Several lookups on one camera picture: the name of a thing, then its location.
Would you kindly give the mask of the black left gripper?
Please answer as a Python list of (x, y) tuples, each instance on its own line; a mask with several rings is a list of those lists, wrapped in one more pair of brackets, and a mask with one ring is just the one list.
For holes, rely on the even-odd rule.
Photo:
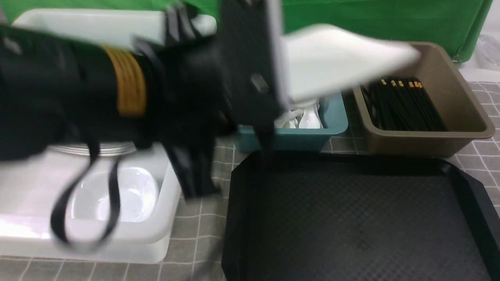
[(161, 142), (186, 199), (218, 194), (211, 179), (216, 139), (249, 126), (264, 162), (274, 121), (289, 105), (279, 0), (220, 0), (215, 34), (194, 27), (192, 6), (165, 9), (165, 47), (148, 58), (159, 74), (167, 129)]

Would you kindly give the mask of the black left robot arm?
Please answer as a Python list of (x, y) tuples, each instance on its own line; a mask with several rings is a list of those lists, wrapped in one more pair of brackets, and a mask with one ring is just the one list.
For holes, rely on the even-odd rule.
[(133, 50), (1, 26), (1, 160), (56, 144), (161, 143), (184, 196), (210, 196), (215, 140), (251, 126), (270, 147), (289, 105), (279, 0), (221, 0), (215, 34), (166, 9), (164, 43), (135, 37)]

